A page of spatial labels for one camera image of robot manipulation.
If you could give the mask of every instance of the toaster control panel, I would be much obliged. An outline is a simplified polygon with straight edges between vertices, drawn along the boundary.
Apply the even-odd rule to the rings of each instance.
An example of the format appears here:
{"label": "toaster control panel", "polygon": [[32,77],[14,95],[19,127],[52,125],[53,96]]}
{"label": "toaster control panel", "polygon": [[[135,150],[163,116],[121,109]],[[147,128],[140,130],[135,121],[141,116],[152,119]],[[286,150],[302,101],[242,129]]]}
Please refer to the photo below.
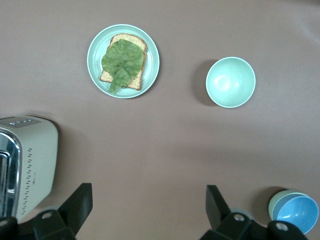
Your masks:
{"label": "toaster control panel", "polygon": [[11,128],[22,128],[22,127],[30,126],[37,123],[41,123],[41,121],[37,119],[33,119],[31,117],[24,117],[24,116],[22,117],[14,116],[14,117],[0,119],[0,124],[10,126]]}

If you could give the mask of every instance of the plate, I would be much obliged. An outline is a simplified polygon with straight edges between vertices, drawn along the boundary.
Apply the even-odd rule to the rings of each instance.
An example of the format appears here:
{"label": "plate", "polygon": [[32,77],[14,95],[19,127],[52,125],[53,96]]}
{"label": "plate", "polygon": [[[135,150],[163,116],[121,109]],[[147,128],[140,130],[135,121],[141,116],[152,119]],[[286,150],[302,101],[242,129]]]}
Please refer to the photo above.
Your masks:
{"label": "plate", "polygon": [[[115,93],[111,93],[109,92],[111,83],[100,81],[100,76],[103,71],[101,59],[106,54],[111,38],[121,33],[133,34],[144,40],[147,45],[146,59],[140,90],[121,87],[118,88]],[[120,99],[130,99],[145,93],[154,84],[160,67],[159,52],[154,41],[140,28],[128,24],[112,25],[99,32],[90,44],[86,62],[94,84],[104,93]]]}

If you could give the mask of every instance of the bread slice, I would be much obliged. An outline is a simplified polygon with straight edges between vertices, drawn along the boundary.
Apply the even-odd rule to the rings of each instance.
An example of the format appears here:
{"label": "bread slice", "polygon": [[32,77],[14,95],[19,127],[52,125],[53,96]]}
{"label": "bread slice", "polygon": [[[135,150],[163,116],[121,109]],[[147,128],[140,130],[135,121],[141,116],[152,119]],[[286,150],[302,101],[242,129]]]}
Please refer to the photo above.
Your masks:
{"label": "bread slice", "polygon": [[[131,82],[126,86],[126,88],[130,88],[130,89],[135,89],[135,90],[140,90],[141,89],[141,84],[142,84],[142,74],[144,71],[144,67],[145,67],[145,62],[146,62],[146,51],[147,51],[147,44],[138,36],[129,34],[129,33],[119,33],[114,35],[111,40],[110,40],[110,45],[108,46],[108,48],[114,44],[115,42],[119,41],[120,39],[124,39],[127,41],[130,41],[136,45],[138,45],[142,51],[143,51],[143,64],[142,64],[142,68],[140,70],[140,72],[137,74],[136,77],[134,77]],[[107,83],[111,83],[113,80],[113,77],[106,71],[102,71],[100,80],[103,82],[107,82]]]}

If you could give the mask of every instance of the mint green plate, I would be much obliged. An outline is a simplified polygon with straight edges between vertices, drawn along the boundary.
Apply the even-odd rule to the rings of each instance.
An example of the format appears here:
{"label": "mint green plate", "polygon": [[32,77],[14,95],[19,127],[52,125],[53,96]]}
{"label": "mint green plate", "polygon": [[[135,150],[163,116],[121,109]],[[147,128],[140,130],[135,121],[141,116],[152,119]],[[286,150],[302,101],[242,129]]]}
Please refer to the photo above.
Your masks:
{"label": "mint green plate", "polygon": [[[114,35],[121,33],[133,34],[144,40],[147,45],[146,59],[140,90],[124,87],[117,89],[115,93],[111,93],[109,92],[110,83],[100,81],[103,70],[101,59],[106,54],[111,38]],[[146,92],[154,84],[160,67],[159,52],[154,41],[140,28],[128,24],[112,25],[99,32],[90,44],[86,62],[90,77],[94,84],[104,93],[120,99],[134,98]]]}
{"label": "mint green plate", "polygon": [[230,56],[220,59],[210,68],[205,86],[216,104],[236,108],[247,102],[254,93],[256,76],[249,63]]}

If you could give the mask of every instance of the empty bowl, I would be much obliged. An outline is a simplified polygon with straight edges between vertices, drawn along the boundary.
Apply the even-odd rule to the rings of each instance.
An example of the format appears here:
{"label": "empty bowl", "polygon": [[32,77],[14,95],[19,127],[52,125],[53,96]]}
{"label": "empty bowl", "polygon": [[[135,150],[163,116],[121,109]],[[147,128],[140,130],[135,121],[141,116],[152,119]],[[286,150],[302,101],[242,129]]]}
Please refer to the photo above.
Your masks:
{"label": "empty bowl", "polygon": [[230,56],[217,61],[209,70],[205,82],[209,97],[224,108],[236,108],[254,93],[256,75],[245,60]]}
{"label": "empty bowl", "polygon": [[308,195],[299,191],[285,190],[271,199],[269,215],[272,220],[291,223],[306,234],[315,226],[319,208]]}

